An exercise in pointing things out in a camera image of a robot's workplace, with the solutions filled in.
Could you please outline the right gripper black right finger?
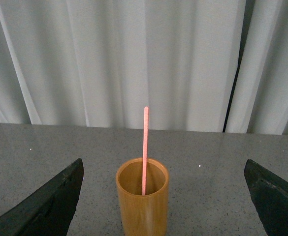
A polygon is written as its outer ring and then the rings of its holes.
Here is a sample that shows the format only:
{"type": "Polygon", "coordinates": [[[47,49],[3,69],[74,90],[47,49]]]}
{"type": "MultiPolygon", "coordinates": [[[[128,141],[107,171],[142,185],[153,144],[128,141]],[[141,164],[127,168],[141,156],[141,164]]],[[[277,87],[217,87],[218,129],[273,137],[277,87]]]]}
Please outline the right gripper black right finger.
{"type": "Polygon", "coordinates": [[[251,159],[244,177],[267,235],[288,236],[288,182],[251,159]]]}

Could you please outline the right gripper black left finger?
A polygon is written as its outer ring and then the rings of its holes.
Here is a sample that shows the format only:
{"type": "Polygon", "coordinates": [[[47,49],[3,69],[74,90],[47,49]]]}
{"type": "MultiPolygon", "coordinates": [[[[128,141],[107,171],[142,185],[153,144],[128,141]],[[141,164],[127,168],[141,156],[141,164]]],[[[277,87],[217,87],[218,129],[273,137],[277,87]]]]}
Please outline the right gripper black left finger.
{"type": "Polygon", "coordinates": [[[84,167],[78,158],[0,216],[0,236],[65,236],[76,212],[84,167]]]}

